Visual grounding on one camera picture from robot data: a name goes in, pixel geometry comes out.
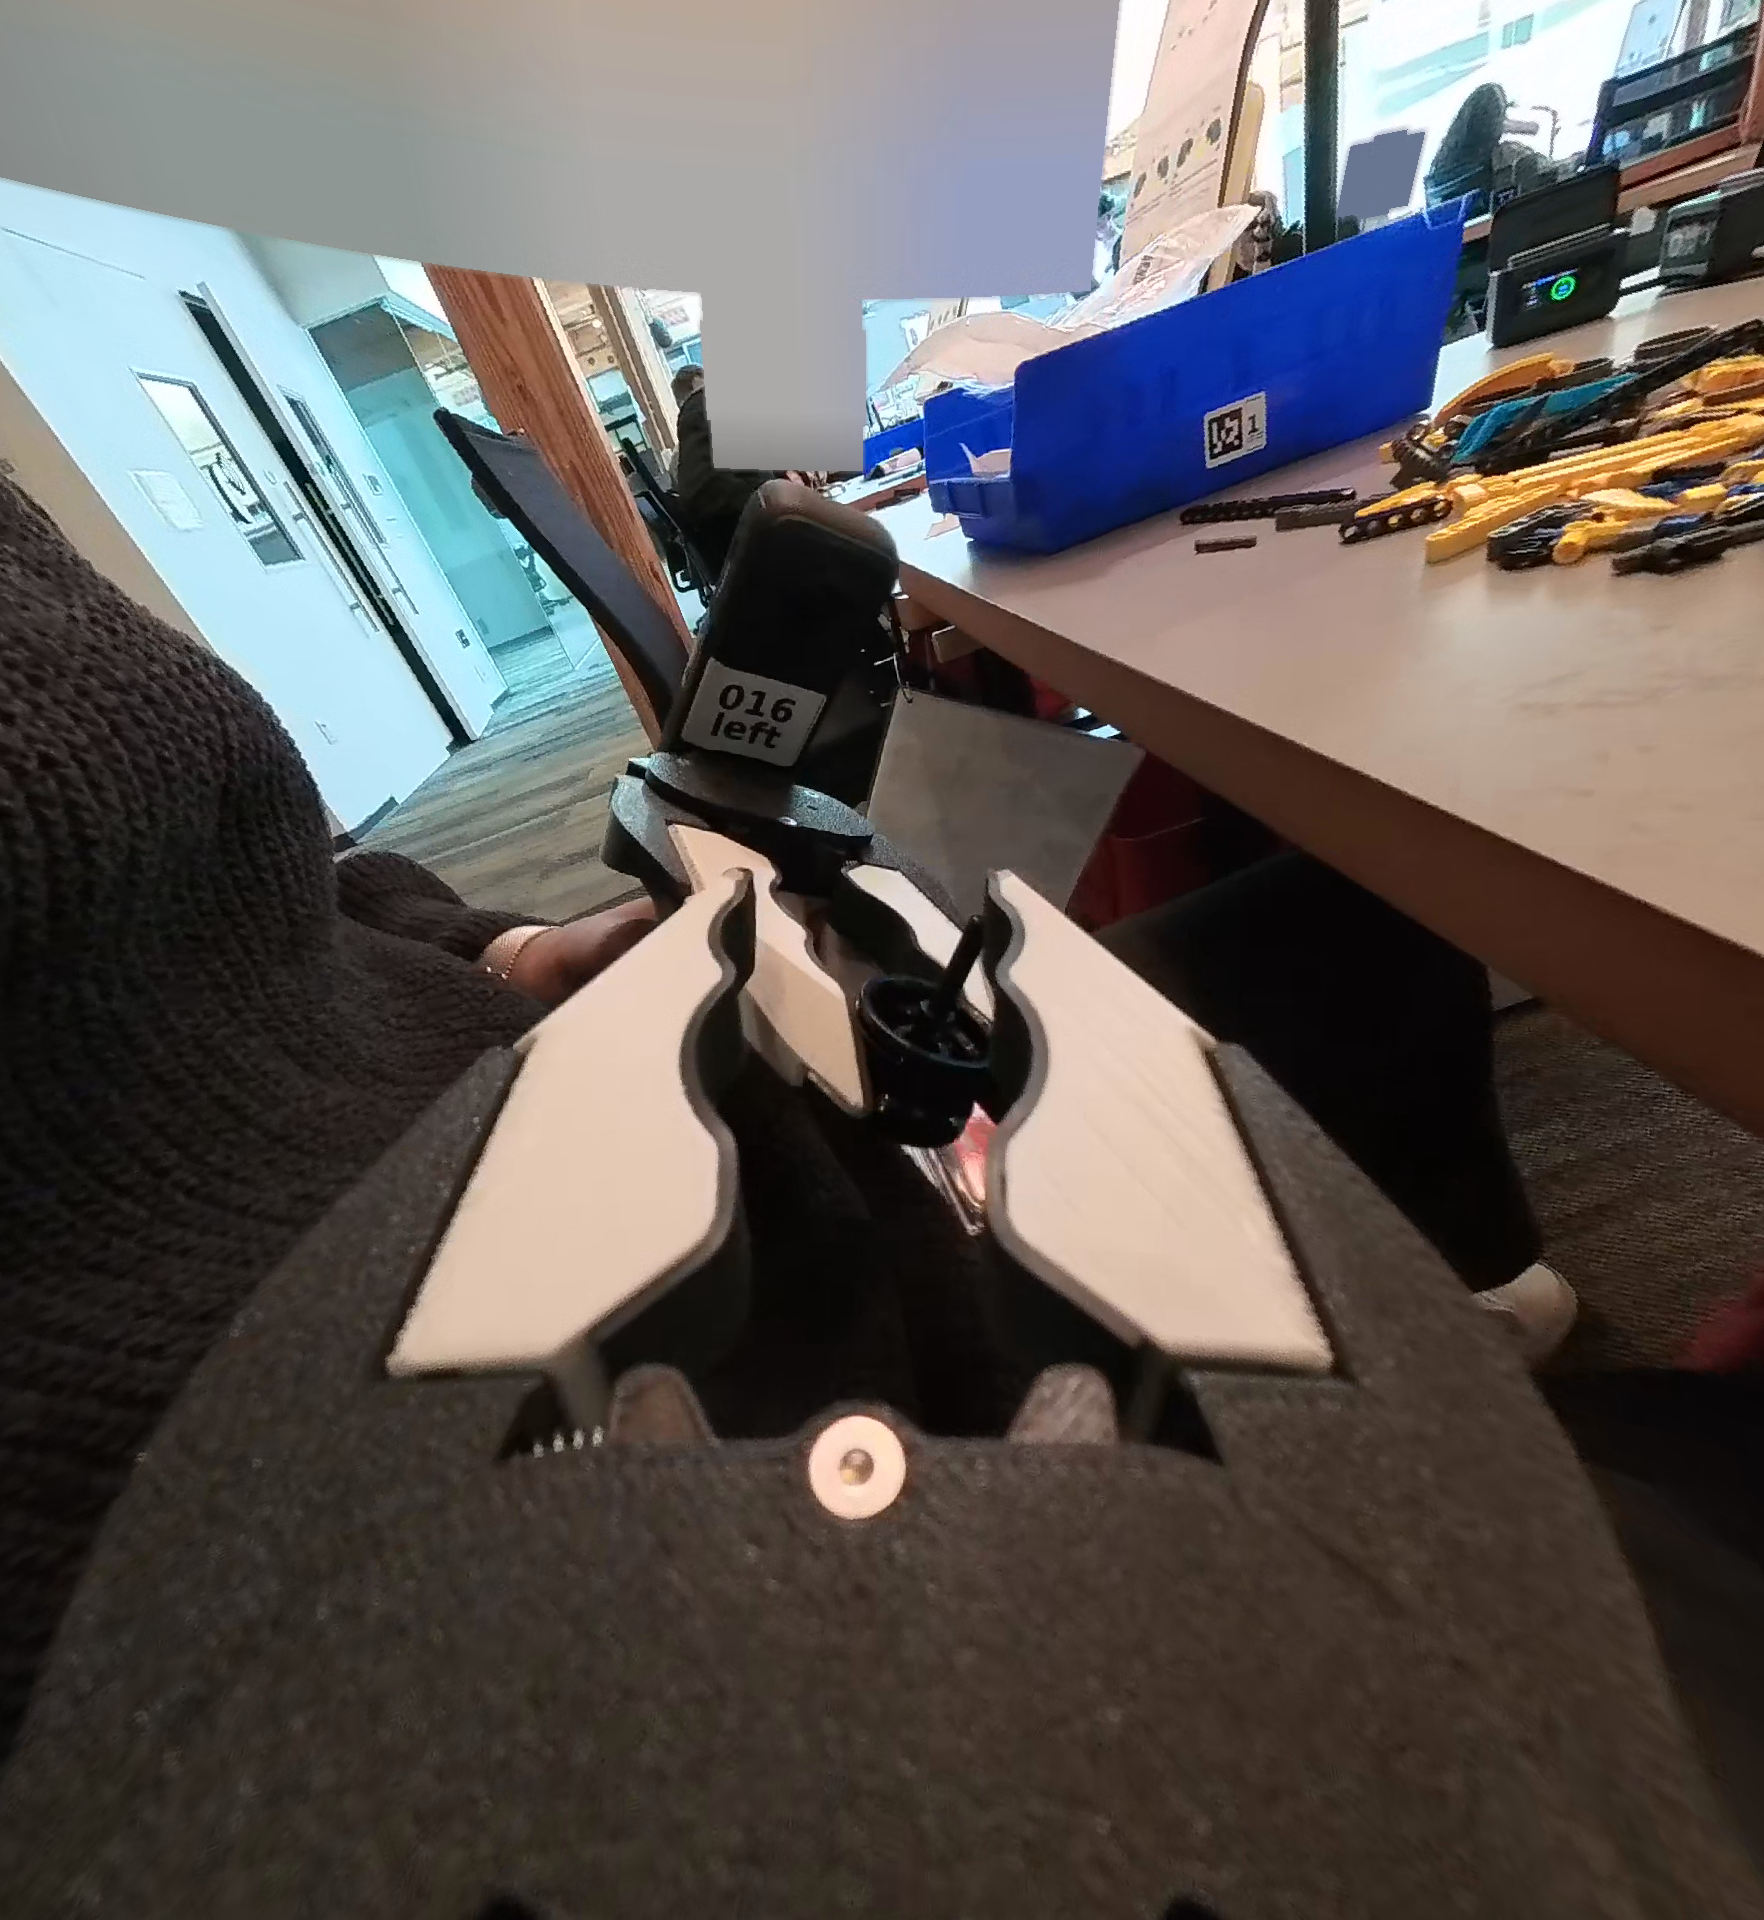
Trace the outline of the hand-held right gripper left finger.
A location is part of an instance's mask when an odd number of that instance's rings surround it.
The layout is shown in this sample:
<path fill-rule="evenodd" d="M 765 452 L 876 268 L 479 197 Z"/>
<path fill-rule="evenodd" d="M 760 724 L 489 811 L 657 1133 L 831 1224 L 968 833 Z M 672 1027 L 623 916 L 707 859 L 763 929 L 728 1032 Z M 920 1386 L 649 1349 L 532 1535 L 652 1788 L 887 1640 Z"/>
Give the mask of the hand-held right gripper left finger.
<path fill-rule="evenodd" d="M 532 1376 L 562 1423 L 609 1430 L 632 1329 L 726 1340 L 739 1150 L 721 1105 L 748 1059 L 756 960 L 741 867 L 527 1034 L 388 1347 L 388 1379 Z"/>

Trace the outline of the black toy wheel with axle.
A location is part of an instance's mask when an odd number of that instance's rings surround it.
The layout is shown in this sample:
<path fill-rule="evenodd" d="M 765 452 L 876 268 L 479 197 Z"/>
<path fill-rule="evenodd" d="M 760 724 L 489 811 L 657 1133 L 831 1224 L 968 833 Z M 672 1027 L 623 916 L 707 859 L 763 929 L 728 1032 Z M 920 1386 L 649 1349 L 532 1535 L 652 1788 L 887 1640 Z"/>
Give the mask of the black toy wheel with axle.
<path fill-rule="evenodd" d="M 984 949 L 982 911 L 966 920 L 948 957 L 932 956 L 900 920 L 887 940 L 876 936 L 855 1027 L 874 1123 L 905 1145 L 956 1144 L 991 1094 L 997 1010 Z"/>

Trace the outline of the black framed door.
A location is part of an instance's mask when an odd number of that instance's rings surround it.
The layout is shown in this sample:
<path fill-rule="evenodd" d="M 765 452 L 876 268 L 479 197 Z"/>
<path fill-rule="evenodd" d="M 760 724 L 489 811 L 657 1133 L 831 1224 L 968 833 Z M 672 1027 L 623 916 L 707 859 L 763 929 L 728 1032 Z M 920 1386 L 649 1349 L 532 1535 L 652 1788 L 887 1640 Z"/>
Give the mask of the black framed door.
<path fill-rule="evenodd" d="M 291 489 L 342 574 L 350 598 L 386 636 L 424 699 L 436 710 L 449 746 L 471 743 L 479 734 L 417 628 L 419 607 L 390 563 L 388 538 L 314 407 L 294 386 L 262 371 L 206 283 L 193 292 L 183 290 L 178 299 L 279 458 Z"/>

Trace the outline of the large blue plastic bin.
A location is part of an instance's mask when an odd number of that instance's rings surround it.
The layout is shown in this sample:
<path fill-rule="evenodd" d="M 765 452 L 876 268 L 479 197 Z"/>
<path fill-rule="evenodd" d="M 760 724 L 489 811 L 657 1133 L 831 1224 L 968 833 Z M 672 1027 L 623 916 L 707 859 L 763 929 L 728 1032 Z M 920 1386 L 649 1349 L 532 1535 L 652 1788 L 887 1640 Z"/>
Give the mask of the large blue plastic bin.
<path fill-rule="evenodd" d="M 1429 402 L 1468 199 L 1044 351 L 921 415 L 925 498 L 1052 555 L 1399 424 Z"/>

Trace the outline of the black pole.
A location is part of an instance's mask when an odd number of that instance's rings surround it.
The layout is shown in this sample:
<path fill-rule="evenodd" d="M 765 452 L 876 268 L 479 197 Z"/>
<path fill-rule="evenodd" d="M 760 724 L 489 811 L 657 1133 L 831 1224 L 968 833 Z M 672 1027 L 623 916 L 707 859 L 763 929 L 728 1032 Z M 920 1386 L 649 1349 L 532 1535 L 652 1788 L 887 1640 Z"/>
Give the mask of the black pole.
<path fill-rule="evenodd" d="M 1303 243 L 1334 243 L 1341 184 L 1341 2 L 1303 4 Z"/>

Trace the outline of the person's white shoe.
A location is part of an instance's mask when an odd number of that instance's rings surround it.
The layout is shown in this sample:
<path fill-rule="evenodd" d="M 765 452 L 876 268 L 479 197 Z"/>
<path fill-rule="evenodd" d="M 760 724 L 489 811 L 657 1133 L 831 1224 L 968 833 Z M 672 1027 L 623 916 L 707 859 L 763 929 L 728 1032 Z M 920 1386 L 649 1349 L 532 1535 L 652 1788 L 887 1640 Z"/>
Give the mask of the person's white shoe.
<path fill-rule="evenodd" d="M 1562 1350 L 1580 1311 L 1573 1285 L 1545 1260 L 1531 1262 L 1500 1286 L 1475 1291 L 1474 1301 L 1501 1323 L 1531 1370 Z"/>

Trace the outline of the person's left forearm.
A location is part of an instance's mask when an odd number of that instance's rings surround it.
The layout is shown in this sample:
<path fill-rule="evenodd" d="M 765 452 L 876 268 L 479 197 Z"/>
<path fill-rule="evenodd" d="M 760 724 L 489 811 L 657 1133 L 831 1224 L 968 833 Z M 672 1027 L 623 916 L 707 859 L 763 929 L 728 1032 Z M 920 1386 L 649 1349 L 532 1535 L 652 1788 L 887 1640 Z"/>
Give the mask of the person's left forearm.
<path fill-rule="evenodd" d="M 349 956 L 388 989 L 409 1031 L 505 1046 L 556 1010 L 507 981 L 516 949 L 548 921 L 474 905 L 394 851 L 344 851 L 332 879 Z"/>

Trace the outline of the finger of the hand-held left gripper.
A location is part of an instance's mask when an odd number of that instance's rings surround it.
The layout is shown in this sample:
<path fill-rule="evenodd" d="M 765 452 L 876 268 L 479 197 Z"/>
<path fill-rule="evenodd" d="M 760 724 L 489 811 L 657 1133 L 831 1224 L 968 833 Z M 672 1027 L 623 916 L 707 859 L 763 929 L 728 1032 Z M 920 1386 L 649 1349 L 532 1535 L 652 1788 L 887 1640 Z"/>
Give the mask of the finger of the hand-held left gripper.
<path fill-rule="evenodd" d="M 746 983 L 749 1042 L 790 1086 L 813 1086 L 848 1117 L 868 1117 L 870 1089 L 847 989 L 822 965 L 804 921 L 778 888 L 773 863 L 724 833 L 669 824 L 696 890 L 741 870 L 754 895 L 754 965 Z"/>
<path fill-rule="evenodd" d="M 963 929 L 899 869 L 844 870 L 844 943 L 876 971 L 941 983 Z"/>

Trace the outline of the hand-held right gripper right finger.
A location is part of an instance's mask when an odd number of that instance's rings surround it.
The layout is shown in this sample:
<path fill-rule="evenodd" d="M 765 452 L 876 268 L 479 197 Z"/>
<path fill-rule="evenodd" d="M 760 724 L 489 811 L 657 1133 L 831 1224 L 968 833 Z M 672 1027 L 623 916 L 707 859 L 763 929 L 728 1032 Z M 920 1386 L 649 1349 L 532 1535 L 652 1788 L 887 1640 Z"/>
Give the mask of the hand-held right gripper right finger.
<path fill-rule="evenodd" d="M 1333 1379 L 1213 1036 L 1013 870 L 982 936 L 989 1315 L 1017 1367 L 1087 1370 L 1144 1440 L 1192 1375 Z"/>

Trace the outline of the cardboard stand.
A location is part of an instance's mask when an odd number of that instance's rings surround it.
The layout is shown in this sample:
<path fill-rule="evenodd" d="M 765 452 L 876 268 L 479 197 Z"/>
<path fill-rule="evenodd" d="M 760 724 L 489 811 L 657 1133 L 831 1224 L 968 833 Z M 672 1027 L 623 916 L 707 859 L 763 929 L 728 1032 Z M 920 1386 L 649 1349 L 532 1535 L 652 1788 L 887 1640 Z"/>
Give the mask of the cardboard stand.
<path fill-rule="evenodd" d="M 1144 106 L 1132 126 L 1117 268 L 1166 227 L 1258 193 L 1253 158 L 1263 95 L 1253 55 L 1263 2 L 1168 2 Z M 1217 263 L 1225 286 L 1272 262 L 1275 211 Z"/>

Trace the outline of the black power bank green display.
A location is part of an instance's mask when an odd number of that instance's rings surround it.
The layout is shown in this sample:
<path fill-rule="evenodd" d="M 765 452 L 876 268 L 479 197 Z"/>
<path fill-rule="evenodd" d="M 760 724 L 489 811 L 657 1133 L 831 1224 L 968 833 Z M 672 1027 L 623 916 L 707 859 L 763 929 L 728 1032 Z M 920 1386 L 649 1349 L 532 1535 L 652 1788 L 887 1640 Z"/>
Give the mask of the black power bank green display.
<path fill-rule="evenodd" d="M 1616 221 L 1619 167 L 1586 167 L 1512 197 L 1494 214 L 1486 333 L 1512 348 L 1606 316 L 1626 274 Z"/>

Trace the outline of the pile of toy building pieces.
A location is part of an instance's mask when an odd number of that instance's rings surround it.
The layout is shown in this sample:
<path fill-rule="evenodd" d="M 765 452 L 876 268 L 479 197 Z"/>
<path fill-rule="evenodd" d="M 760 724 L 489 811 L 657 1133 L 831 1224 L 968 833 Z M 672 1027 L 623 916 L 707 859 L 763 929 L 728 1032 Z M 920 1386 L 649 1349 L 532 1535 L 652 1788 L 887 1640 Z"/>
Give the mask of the pile of toy building pieces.
<path fill-rule="evenodd" d="M 1626 357 L 1538 352 L 1382 444 L 1387 491 L 1212 496 L 1180 524 L 1202 555 L 1261 529 L 1330 529 L 1347 546 L 1422 534 L 1427 564 L 1500 572 L 1608 559 L 1672 579 L 1764 546 L 1764 316 L 1643 341 Z"/>

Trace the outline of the black office chair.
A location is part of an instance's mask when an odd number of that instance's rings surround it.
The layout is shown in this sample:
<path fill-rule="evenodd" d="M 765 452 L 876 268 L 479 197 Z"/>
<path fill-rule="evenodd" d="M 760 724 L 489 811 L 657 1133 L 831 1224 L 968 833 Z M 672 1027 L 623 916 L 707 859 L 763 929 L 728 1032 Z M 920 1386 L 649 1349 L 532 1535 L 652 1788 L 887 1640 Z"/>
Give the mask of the black office chair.
<path fill-rule="evenodd" d="M 666 607 L 581 508 L 543 452 L 443 407 L 433 420 L 476 491 L 587 608 L 629 687 L 645 732 L 668 726 L 687 665 L 680 614 Z"/>

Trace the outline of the person's left hand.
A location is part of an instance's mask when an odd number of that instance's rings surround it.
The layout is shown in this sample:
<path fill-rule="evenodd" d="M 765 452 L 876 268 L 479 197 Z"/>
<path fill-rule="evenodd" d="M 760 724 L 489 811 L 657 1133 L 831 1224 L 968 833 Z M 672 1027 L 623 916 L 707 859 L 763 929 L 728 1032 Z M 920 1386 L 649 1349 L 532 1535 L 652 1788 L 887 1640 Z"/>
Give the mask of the person's left hand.
<path fill-rule="evenodd" d="M 514 989 L 556 1008 L 606 971 L 657 923 L 651 900 L 627 900 L 532 933 L 509 964 Z"/>

